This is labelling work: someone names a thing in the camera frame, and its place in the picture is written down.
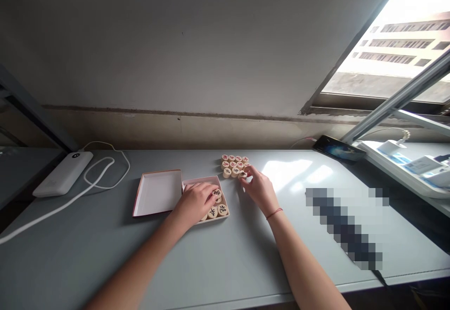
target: cardboard box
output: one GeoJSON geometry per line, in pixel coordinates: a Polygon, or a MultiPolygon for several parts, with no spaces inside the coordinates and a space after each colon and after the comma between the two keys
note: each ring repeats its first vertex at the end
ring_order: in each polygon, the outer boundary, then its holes
{"type": "Polygon", "coordinates": [[[220,180],[217,175],[183,181],[181,170],[174,169],[142,174],[139,188],[137,189],[135,206],[133,208],[133,217],[173,210],[186,185],[197,182],[207,182],[218,185],[219,189],[222,191],[222,202],[219,204],[224,204],[228,208],[228,215],[199,221],[197,224],[226,219],[230,216],[230,208],[226,202],[225,193],[220,185],[220,180]]]}

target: charging cable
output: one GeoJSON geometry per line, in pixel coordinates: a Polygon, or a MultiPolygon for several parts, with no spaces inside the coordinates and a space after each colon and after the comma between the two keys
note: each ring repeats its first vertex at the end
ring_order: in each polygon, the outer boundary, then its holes
{"type": "Polygon", "coordinates": [[[312,140],[312,141],[314,141],[314,142],[317,141],[317,140],[314,139],[313,137],[306,136],[306,137],[301,138],[301,139],[297,140],[296,142],[294,142],[294,144],[293,144],[291,147],[289,147],[289,149],[292,149],[293,146],[295,146],[296,144],[298,144],[298,143],[299,143],[300,141],[302,141],[302,140],[312,140]]]}
{"type": "Polygon", "coordinates": [[[105,172],[107,171],[107,169],[115,162],[115,160],[114,160],[113,158],[111,158],[111,157],[104,157],[104,158],[100,159],[99,161],[97,161],[96,163],[94,163],[93,165],[91,165],[91,166],[86,170],[86,172],[84,173],[83,179],[90,185],[88,188],[86,188],[86,189],[83,190],[81,193],[79,193],[78,195],[76,195],[74,198],[72,198],[72,199],[71,199],[69,202],[67,202],[66,204],[63,204],[61,207],[56,208],[55,210],[53,210],[53,211],[51,211],[51,212],[49,212],[49,213],[47,213],[47,214],[41,216],[40,218],[37,218],[36,220],[34,220],[34,221],[30,222],[30,223],[27,223],[26,225],[24,225],[24,226],[22,226],[22,227],[16,229],[15,231],[13,231],[12,233],[8,234],[7,236],[2,237],[2,238],[0,239],[0,244],[3,244],[3,243],[5,243],[5,242],[8,242],[8,241],[11,240],[12,238],[16,237],[16,236],[19,235],[21,232],[24,232],[25,230],[27,230],[28,228],[34,226],[35,224],[37,224],[37,223],[39,223],[39,222],[41,222],[41,221],[43,221],[43,220],[49,218],[50,216],[52,216],[52,215],[54,215],[54,214],[56,214],[56,213],[62,211],[63,209],[66,209],[66,208],[69,207],[73,202],[75,202],[75,201],[78,200],[80,197],[82,197],[84,194],[86,194],[88,191],[90,191],[92,188],[96,187],[96,188],[100,188],[100,189],[112,189],[112,188],[116,187],[116,186],[123,180],[123,178],[125,177],[125,175],[128,174],[128,172],[129,172],[129,170],[130,170],[130,168],[131,168],[130,162],[128,161],[128,159],[127,159],[127,157],[125,156],[125,154],[123,153],[123,151],[118,151],[118,150],[116,150],[116,149],[114,148],[113,145],[108,144],[108,143],[105,143],[105,142],[102,142],[102,141],[92,141],[92,142],[88,143],[86,146],[84,146],[83,148],[81,148],[79,151],[84,151],[84,149],[85,149],[88,145],[90,145],[91,143],[107,144],[107,145],[110,145],[114,151],[122,153],[123,157],[125,158],[125,160],[126,160],[127,163],[128,163],[128,169],[127,169],[127,171],[125,172],[125,174],[123,174],[123,176],[120,178],[120,180],[117,181],[117,183],[116,183],[114,186],[111,186],[111,187],[97,186],[97,183],[101,180],[101,178],[103,177],[103,175],[105,174],[105,172]],[[99,163],[102,162],[103,160],[111,160],[111,162],[110,162],[109,164],[106,165],[106,167],[103,169],[102,173],[98,176],[98,178],[97,178],[94,182],[92,182],[92,183],[89,182],[88,179],[86,179],[86,174],[87,174],[87,173],[88,173],[95,165],[99,164],[99,163]]]}
{"type": "Polygon", "coordinates": [[[385,130],[385,129],[399,129],[399,130],[403,131],[403,138],[401,138],[400,140],[397,141],[398,144],[402,144],[403,142],[405,142],[406,140],[408,140],[411,137],[411,133],[407,129],[402,129],[402,128],[399,128],[399,127],[387,127],[387,128],[378,129],[376,131],[367,133],[367,134],[363,135],[361,138],[364,138],[365,136],[368,136],[370,134],[374,134],[376,132],[379,132],[379,131],[382,131],[382,130],[385,130]]]}

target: phone screen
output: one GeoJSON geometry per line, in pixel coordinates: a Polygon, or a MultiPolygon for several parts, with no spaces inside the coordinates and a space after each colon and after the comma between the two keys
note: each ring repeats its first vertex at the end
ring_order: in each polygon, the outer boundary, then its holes
{"type": "Polygon", "coordinates": [[[366,155],[365,151],[326,135],[317,140],[313,149],[348,165],[354,165],[366,155]]]}

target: stack of chess pieces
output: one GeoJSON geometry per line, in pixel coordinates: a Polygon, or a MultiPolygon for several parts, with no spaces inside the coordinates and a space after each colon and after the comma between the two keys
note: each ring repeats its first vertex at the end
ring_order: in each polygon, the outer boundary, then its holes
{"type": "Polygon", "coordinates": [[[234,155],[222,155],[222,166],[224,171],[224,178],[246,178],[247,173],[244,172],[244,168],[250,166],[247,157],[240,157],[234,155]]]}

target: gray desk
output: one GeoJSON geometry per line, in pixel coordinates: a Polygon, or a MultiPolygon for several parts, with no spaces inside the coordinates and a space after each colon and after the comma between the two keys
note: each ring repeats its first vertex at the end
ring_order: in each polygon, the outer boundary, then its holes
{"type": "MultiPolygon", "coordinates": [[[[356,221],[382,243],[387,283],[450,276],[446,253],[391,207],[367,209],[377,201],[361,197],[367,187],[319,153],[127,151],[131,170],[118,187],[82,197],[0,246],[0,304],[5,309],[81,308],[165,217],[131,217],[141,173],[179,168],[183,179],[210,176],[221,172],[218,159],[223,153],[246,155],[257,168],[264,168],[287,216],[342,292],[381,284],[348,258],[312,208],[305,206],[305,188],[351,188],[341,205],[348,205],[349,213],[365,210],[356,213],[356,221]]],[[[92,161],[106,155],[116,163],[102,185],[113,184],[126,169],[120,154],[110,151],[95,152],[92,161]]],[[[91,179],[100,171],[101,166],[93,170],[91,179]]],[[[155,274],[141,309],[238,309],[293,299],[264,217],[236,180],[221,182],[231,216],[195,226],[177,243],[155,274]]],[[[34,201],[4,234],[62,205],[84,187],[78,180],[67,197],[34,201]]]]}
{"type": "Polygon", "coordinates": [[[0,147],[0,209],[52,162],[58,148],[0,147]]]}

